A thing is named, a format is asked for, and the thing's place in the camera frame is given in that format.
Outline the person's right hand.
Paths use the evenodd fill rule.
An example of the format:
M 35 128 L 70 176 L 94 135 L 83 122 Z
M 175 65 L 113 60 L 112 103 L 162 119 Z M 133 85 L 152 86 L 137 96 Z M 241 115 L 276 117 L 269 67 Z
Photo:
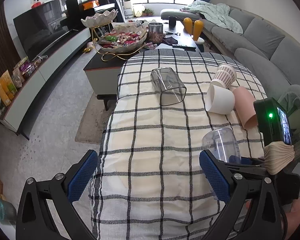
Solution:
M 300 198 L 294 199 L 290 212 L 286 213 L 287 234 L 285 239 L 300 239 Z

